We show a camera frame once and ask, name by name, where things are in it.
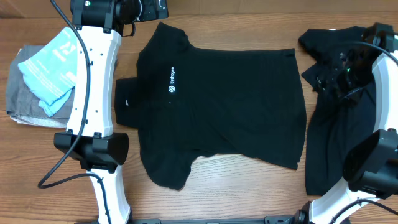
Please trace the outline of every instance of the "wooden table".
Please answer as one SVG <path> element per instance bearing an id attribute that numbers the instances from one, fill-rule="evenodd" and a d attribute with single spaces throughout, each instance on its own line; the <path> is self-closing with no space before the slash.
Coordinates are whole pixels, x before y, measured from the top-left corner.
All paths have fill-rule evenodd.
<path id="1" fill-rule="evenodd" d="M 309 28 L 341 29 L 393 24 L 393 12 L 242 14 L 227 16 L 175 16 L 164 20 L 183 29 L 191 43 L 218 50 L 296 48 L 300 73 L 314 64 L 301 49 L 298 38 Z M 115 79 L 136 76 L 136 60 L 159 22 L 137 25 L 135 37 L 123 39 Z M 58 129 L 18 125 L 6 114 L 6 85 L 9 65 L 24 44 L 48 43 L 65 23 L 61 19 L 0 20 L 0 223 L 73 223 L 98 216 L 93 187 L 78 179 L 47 190 L 38 181 L 63 155 L 53 146 Z M 317 94 L 302 79 L 310 121 Z M 139 157 L 137 130 L 115 125 L 128 133 L 130 150 L 124 165 L 124 188 L 135 218 L 163 220 L 197 218 L 262 218 L 290 215 L 316 197 L 305 193 L 305 149 L 298 170 L 273 166 L 241 155 L 199 158 L 181 191 L 159 187 L 148 178 Z M 50 179 L 82 173 L 77 161 L 68 159 Z M 398 197 L 382 203 L 398 210 Z M 353 223 L 398 223 L 398 218 L 368 205 L 351 217 Z"/>

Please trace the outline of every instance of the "light blue cloth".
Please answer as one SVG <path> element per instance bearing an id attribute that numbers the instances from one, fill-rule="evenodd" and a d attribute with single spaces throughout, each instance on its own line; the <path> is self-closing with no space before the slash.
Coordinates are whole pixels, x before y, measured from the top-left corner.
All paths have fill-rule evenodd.
<path id="1" fill-rule="evenodd" d="M 76 85 L 77 44 L 72 30 L 64 28 L 37 54 L 18 64 L 26 85 L 49 117 L 63 106 Z"/>

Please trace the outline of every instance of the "black cloth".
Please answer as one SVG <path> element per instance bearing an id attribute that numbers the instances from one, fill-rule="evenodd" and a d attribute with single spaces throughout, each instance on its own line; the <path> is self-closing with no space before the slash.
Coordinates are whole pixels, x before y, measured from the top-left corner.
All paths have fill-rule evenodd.
<path id="1" fill-rule="evenodd" d="M 357 105 L 341 104 L 335 99 L 331 85 L 325 89 L 318 80 L 332 83 L 341 72 L 340 53 L 347 54 L 355 46 L 330 46 L 338 42 L 359 41 L 365 28 L 343 30 L 309 29 L 299 38 L 301 46 L 317 61 L 302 74 L 318 92 L 317 107 L 307 132 L 305 186 L 308 195 L 323 195 L 343 176 L 347 153 L 373 133 L 376 120 L 376 86 L 374 81 L 361 92 Z"/>
<path id="2" fill-rule="evenodd" d="M 116 121 L 139 129 L 156 184 L 181 189 L 192 162 L 216 153 L 297 169 L 306 112 L 294 49 L 198 49 L 160 23 L 137 74 L 116 82 Z"/>

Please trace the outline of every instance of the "black t-shirt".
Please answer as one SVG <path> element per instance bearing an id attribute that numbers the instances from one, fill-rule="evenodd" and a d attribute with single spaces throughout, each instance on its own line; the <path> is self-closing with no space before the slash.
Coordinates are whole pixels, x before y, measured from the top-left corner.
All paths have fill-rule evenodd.
<path id="1" fill-rule="evenodd" d="M 341 72 L 340 53 L 355 46 L 329 47 L 338 42 L 360 41 L 365 28 L 342 30 L 309 29 L 299 38 L 300 44 L 317 61 L 302 74 L 318 92 L 317 107 L 307 132 L 305 186 L 308 195 L 323 195 L 343 176 L 347 153 L 373 133 L 376 120 L 376 86 L 368 84 L 358 104 L 340 104 L 333 89 L 318 85 L 318 80 L 333 82 Z"/>
<path id="2" fill-rule="evenodd" d="M 137 74 L 116 82 L 116 121 L 139 129 L 156 184 L 181 189 L 192 162 L 216 153 L 297 169 L 306 113 L 294 49 L 198 49 L 160 23 Z"/>

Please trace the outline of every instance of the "folded gray cloth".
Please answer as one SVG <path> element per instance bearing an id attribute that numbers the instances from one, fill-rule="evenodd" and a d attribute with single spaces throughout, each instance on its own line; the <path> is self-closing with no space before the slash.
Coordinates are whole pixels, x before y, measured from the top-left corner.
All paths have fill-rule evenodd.
<path id="1" fill-rule="evenodd" d="M 72 90 L 71 96 L 64 106 L 49 118 L 39 107 L 40 100 L 29 90 L 18 68 L 18 63 L 31 58 L 41 48 L 43 48 L 41 45 L 25 45 L 11 63 L 6 91 L 6 111 L 11 119 L 19 124 L 66 128 L 72 112 L 75 90 Z"/>

